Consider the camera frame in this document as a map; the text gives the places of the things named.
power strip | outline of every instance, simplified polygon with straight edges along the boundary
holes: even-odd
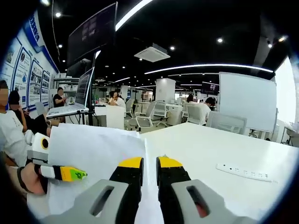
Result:
[[[218,163],[216,165],[216,169],[234,174],[237,176],[242,176],[249,179],[259,180],[259,181],[266,181],[266,182],[272,182],[272,180],[269,178],[268,174],[255,172],[247,169],[241,169],[236,166],[231,166],[226,163]]]

black ceiling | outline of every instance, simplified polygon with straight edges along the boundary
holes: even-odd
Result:
[[[69,34],[87,18],[114,2],[113,0],[55,0],[54,13],[63,14],[61,18],[54,18],[57,44],[64,46],[59,49],[60,56],[53,37],[51,6],[39,8],[43,38],[61,72],[66,69],[66,63],[62,60],[66,60]],[[140,0],[119,0],[117,21],[138,2]],[[224,67],[189,68],[144,74],[152,70],[202,63],[245,64],[275,70],[287,55],[286,43],[277,42],[284,33],[270,22],[266,22],[265,25],[265,18],[262,15],[261,8],[253,1],[153,0],[116,32],[115,46],[105,49],[96,61],[95,77],[105,79],[105,83],[130,77],[116,84],[131,86],[153,85],[154,81],[161,76],[219,71],[271,79],[273,74],[268,72],[254,73],[249,69]],[[221,44],[216,41],[219,37],[223,38]],[[260,38],[269,38],[273,43],[269,53],[264,53],[264,59],[261,59],[263,56],[257,51],[261,47]],[[171,57],[155,63],[139,61],[134,57],[136,53],[152,43],[167,49]],[[170,78],[175,79],[178,86],[190,84],[191,81],[192,84],[201,84],[202,81],[219,82],[218,75],[187,75]]]

laptop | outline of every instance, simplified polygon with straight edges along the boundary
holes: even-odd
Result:
[[[87,96],[91,85],[93,72],[94,72],[94,67],[88,70],[80,77],[77,92],[76,92],[75,104],[51,108],[47,113],[48,119],[53,117],[73,115],[77,113],[85,113],[89,111],[89,109],[86,107],[86,104],[87,104]]]

computer screen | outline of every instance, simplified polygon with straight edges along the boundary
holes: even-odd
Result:
[[[70,34],[68,67],[79,61],[83,55],[114,42],[116,8],[117,2],[97,12]]]
[[[82,104],[84,105],[84,107],[86,107],[87,95],[91,84],[90,82],[93,76],[93,69],[94,67],[88,70],[79,79],[75,103]]]
[[[202,82],[201,93],[210,94],[210,95],[218,95],[219,85],[214,84],[214,83]]]

white shirt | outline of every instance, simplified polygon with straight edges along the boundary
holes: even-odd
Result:
[[[209,117],[211,109],[205,103],[199,103],[198,106],[200,107],[200,113],[201,113],[201,117],[202,117],[202,122],[200,125],[204,125],[204,124],[206,124],[206,120]]]
[[[3,151],[14,159],[19,167],[25,166],[27,150],[30,150],[31,146],[26,143],[22,132],[23,125],[13,111],[0,113],[0,129],[4,136]]]
[[[125,109],[125,114],[124,114],[124,117],[126,117],[126,103],[125,101],[123,101],[122,98],[118,97],[116,102],[115,102],[118,106],[121,106]]]

